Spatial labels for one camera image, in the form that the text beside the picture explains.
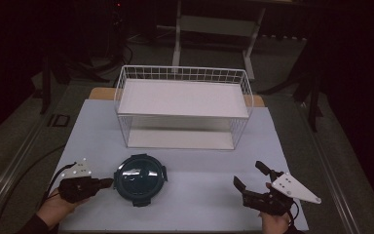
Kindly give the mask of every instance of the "floor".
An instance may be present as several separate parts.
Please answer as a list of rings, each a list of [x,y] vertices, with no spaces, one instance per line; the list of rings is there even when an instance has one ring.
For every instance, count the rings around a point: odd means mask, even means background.
[[[142,38],[133,37],[128,43],[130,49],[126,49],[126,59],[132,57],[131,64],[171,65],[172,32],[164,33],[167,35],[155,44],[145,44]],[[191,41],[183,41],[180,65],[243,68],[241,50],[209,48]],[[285,80],[303,47],[304,41],[260,38],[251,56],[256,77],[251,83],[253,92]],[[78,75],[69,85],[53,81],[52,104],[46,114],[39,114],[40,99],[29,98],[0,126],[0,209],[5,203],[0,233],[17,231],[34,213],[83,101],[92,88],[110,87],[119,71],[118,68],[100,74],[109,83],[92,82]],[[40,74],[32,79],[39,87]],[[290,171],[323,201],[321,205],[302,203],[310,226],[307,233],[374,233],[374,194],[326,96],[320,94],[323,117],[317,118],[318,132],[313,133],[306,121],[309,102],[294,102],[294,88],[263,99],[272,114]],[[69,124],[54,126],[53,115],[70,116]],[[38,164],[31,166],[41,157]],[[5,181],[16,189],[2,186]]]

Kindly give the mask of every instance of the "round plastic lid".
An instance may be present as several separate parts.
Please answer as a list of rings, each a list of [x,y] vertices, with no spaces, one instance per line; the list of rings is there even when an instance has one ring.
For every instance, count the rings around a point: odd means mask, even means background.
[[[114,187],[135,207],[144,207],[167,181],[166,167],[147,154],[132,155],[114,174]]]

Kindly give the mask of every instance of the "hand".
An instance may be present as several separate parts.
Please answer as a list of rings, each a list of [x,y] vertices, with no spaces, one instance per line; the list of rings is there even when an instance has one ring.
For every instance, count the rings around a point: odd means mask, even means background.
[[[263,234],[283,234],[287,231],[290,222],[289,214],[276,216],[260,213],[259,216],[262,217]]]
[[[77,203],[69,203],[59,196],[56,188],[36,214],[47,223],[49,230],[52,230],[64,218],[73,213],[75,208],[87,201],[89,199]]]

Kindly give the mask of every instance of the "metal stand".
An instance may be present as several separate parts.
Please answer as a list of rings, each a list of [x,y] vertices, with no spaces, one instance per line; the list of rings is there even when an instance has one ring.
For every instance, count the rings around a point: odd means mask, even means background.
[[[185,16],[181,14],[181,0],[178,0],[177,5],[177,19],[175,27],[175,47],[172,56],[172,66],[180,65],[181,56],[181,30],[195,31],[204,33],[214,33],[223,35],[245,36],[250,38],[250,43],[246,50],[243,51],[243,60],[245,71],[249,81],[254,81],[254,72],[251,65],[251,52],[253,51],[254,43],[256,42],[259,33],[260,25],[266,8],[259,11],[258,19],[254,21],[233,20],[233,19],[214,19],[204,17]]]

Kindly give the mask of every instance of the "white paper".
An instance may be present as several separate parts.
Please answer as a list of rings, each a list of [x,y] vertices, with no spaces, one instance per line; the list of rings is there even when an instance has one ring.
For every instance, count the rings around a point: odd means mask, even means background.
[[[261,230],[258,211],[243,206],[233,185],[237,176],[248,190],[265,193],[269,177],[254,167],[257,160],[288,172],[269,110],[253,109],[235,150],[126,148],[111,100],[86,100],[56,170],[87,158],[95,178],[113,177],[132,154],[147,153],[168,169],[168,182],[152,203],[135,208],[112,188],[100,190],[78,207],[60,230],[115,232],[241,232]],[[295,220],[308,225],[302,209]]]

